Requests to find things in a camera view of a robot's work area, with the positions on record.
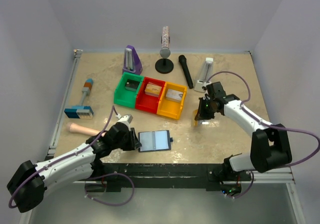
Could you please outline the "navy blue card holder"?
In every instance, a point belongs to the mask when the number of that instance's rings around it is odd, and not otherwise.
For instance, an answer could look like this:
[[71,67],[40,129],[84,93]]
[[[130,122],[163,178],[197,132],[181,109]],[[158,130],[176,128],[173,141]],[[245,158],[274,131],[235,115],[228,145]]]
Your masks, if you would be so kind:
[[138,139],[141,143],[139,152],[155,152],[171,150],[173,138],[169,130],[139,132]]

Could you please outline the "white silver credit card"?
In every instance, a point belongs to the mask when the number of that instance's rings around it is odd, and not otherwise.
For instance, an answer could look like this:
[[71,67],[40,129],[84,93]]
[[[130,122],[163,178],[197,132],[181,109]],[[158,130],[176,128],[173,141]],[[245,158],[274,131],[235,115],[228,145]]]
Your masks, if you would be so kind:
[[208,125],[208,124],[209,124],[209,121],[207,121],[207,120],[201,120],[201,121],[199,121],[199,123],[200,123],[201,125]]

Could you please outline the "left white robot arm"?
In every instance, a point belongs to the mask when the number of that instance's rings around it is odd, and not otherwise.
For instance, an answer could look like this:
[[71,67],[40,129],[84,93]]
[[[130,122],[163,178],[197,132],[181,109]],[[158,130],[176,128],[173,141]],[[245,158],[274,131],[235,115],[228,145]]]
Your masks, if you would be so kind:
[[141,147],[134,128],[117,122],[102,130],[77,148],[56,158],[38,162],[28,160],[19,165],[6,188],[11,198],[8,206],[25,213],[39,205],[45,195],[63,184],[77,180],[98,180],[104,174],[101,158],[113,150],[134,151]]

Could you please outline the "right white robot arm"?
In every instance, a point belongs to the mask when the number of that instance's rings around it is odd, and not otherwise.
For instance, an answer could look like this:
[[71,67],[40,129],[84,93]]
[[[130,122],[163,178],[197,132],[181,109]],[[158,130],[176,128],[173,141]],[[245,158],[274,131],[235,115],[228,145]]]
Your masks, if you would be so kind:
[[242,171],[260,173],[290,164],[292,153],[286,130],[261,119],[234,94],[227,95],[220,82],[203,87],[204,97],[199,99],[195,121],[210,120],[220,113],[238,124],[250,137],[248,154],[231,155],[216,169],[216,175],[234,180]]

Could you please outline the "orange credit card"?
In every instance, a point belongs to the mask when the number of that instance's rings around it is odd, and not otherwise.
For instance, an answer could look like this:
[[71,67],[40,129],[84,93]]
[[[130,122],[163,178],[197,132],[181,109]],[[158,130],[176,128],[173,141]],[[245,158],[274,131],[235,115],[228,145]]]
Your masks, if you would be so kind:
[[199,124],[198,120],[196,120],[197,113],[198,113],[197,109],[192,112],[192,122],[191,123],[192,123],[193,127],[197,127]]

